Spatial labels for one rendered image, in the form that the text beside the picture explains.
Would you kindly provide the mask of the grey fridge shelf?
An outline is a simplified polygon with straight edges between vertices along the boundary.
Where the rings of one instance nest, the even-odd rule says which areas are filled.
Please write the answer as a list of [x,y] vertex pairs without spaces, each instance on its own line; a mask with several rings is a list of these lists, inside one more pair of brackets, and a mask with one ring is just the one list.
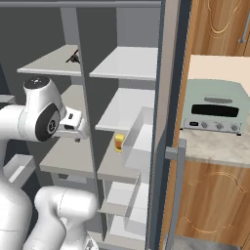
[[122,156],[115,151],[113,145],[109,145],[97,175],[104,181],[134,184],[139,172],[125,168],[122,165]]

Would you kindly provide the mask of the wooden wall cupboard door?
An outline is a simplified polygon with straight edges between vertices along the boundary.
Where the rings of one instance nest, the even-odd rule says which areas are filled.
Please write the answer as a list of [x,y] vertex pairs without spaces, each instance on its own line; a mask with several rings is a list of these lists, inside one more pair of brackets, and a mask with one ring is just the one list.
[[197,8],[192,53],[243,56],[250,36],[250,0],[192,0]]

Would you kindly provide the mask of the large white fridge door bin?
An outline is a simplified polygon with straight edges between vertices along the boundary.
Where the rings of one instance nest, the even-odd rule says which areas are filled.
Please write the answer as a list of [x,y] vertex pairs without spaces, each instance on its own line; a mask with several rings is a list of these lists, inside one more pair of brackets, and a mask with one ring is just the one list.
[[153,127],[153,108],[143,106],[122,144],[123,165],[149,171]]

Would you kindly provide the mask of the wooden base cupboard door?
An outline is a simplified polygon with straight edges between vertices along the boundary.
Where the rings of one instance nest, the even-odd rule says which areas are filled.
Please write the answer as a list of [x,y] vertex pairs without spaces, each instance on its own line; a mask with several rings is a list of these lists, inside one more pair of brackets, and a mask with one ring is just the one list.
[[188,161],[176,234],[250,250],[250,169]]

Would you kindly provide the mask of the grey freezer door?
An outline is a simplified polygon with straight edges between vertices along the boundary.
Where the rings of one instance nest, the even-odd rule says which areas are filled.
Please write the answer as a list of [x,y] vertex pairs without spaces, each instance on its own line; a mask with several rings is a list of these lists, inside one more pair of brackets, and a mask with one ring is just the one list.
[[[5,74],[2,68],[2,64],[0,63],[0,94],[1,95],[9,95],[10,90],[8,88],[8,84],[5,78]],[[23,141],[15,141],[11,140],[7,145],[7,152],[5,156],[5,163],[8,163],[13,156],[16,154],[26,154],[29,155],[29,151],[27,149],[27,145]],[[40,186],[36,177],[36,174],[33,173],[25,185],[22,187],[22,190],[29,196],[30,199],[33,199],[37,190],[39,190]]]

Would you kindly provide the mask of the small grey freezer shelf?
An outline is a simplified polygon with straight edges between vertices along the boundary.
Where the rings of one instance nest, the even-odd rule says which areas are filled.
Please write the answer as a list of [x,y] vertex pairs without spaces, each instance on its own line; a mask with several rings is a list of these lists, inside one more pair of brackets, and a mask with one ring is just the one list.
[[34,62],[18,68],[17,72],[80,76],[80,64],[69,60],[77,49],[78,47],[76,45],[63,45],[57,50],[35,60]]

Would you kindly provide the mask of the large grey freezer shelf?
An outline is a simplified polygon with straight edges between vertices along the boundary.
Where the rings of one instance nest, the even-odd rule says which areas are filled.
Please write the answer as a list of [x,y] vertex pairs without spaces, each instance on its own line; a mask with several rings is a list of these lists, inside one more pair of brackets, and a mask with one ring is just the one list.
[[[63,94],[62,101],[66,106],[85,112],[83,87],[71,85]],[[93,178],[93,162],[90,140],[59,138],[52,149],[40,163],[45,172]]]

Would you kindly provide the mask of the clear fridge drawer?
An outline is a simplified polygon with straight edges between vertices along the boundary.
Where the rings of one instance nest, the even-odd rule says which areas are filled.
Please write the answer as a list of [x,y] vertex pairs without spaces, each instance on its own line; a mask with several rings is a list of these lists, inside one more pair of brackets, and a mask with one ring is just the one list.
[[102,213],[129,218],[139,194],[141,182],[126,184],[104,182],[104,202]]
[[144,241],[146,239],[146,225],[140,222],[126,221],[117,215],[107,215],[108,232],[111,235],[127,237]]

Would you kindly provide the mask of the clear fridge door bin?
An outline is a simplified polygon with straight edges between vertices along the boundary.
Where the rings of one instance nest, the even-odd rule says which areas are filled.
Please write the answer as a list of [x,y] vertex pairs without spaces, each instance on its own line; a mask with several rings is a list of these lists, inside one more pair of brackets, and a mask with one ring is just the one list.
[[146,232],[147,203],[148,184],[143,183],[141,175],[138,175],[124,214],[126,230],[140,235]]

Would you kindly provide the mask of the grey fridge freezer cabinet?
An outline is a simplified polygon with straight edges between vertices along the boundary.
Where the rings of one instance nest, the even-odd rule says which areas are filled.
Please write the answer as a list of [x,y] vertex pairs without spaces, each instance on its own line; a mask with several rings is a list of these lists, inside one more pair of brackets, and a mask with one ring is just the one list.
[[[145,250],[140,241],[108,232],[104,202],[104,180],[98,170],[114,136],[128,132],[97,130],[95,126],[119,88],[153,90],[156,79],[132,80],[91,77],[90,73],[116,47],[158,49],[161,5],[154,0],[0,0],[0,63],[10,90],[0,94],[0,104],[24,105],[23,83],[33,76],[53,80],[61,96],[71,85],[83,87],[85,112],[90,129],[93,178],[45,172],[40,163],[60,137],[46,142],[23,141],[34,158],[40,188],[63,187],[86,190],[98,200],[98,211],[85,223],[85,228],[100,250]],[[17,69],[57,50],[63,45],[76,45],[80,76],[18,73]]]

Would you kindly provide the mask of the pale green toaster oven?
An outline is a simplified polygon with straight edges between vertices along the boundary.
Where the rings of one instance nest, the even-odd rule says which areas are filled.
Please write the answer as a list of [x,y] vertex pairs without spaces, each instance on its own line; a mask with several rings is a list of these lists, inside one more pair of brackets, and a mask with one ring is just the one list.
[[250,98],[240,83],[219,79],[189,79],[182,129],[244,133]]

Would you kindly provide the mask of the yellow jar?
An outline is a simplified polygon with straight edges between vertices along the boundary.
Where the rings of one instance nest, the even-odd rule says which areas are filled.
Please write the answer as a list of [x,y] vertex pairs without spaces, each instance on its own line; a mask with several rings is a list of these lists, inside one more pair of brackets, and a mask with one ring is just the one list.
[[116,134],[114,136],[115,150],[117,152],[122,151],[122,144],[123,144],[124,140],[125,140],[125,136],[123,134]]

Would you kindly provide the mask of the dark frozen fish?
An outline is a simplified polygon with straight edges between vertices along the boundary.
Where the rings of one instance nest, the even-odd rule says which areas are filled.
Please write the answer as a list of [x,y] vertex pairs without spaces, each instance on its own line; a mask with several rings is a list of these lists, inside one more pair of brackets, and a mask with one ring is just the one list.
[[77,56],[78,51],[75,51],[70,58],[67,60],[68,62],[72,63],[80,63],[79,57]]

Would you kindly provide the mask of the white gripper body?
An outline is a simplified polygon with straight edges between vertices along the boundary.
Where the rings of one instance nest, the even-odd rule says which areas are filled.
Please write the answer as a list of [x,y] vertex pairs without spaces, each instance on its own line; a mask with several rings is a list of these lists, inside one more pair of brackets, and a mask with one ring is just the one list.
[[54,134],[55,137],[73,138],[86,140],[90,136],[90,129],[85,119],[82,119],[78,126],[61,124]]

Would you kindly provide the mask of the white fridge shelf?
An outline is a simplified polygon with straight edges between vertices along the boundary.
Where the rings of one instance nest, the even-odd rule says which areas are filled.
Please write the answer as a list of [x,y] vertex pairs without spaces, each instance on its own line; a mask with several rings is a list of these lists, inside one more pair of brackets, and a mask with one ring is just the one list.
[[143,106],[154,106],[153,90],[119,88],[98,124],[97,130],[127,132]]
[[157,48],[116,47],[91,73],[91,77],[155,80]]

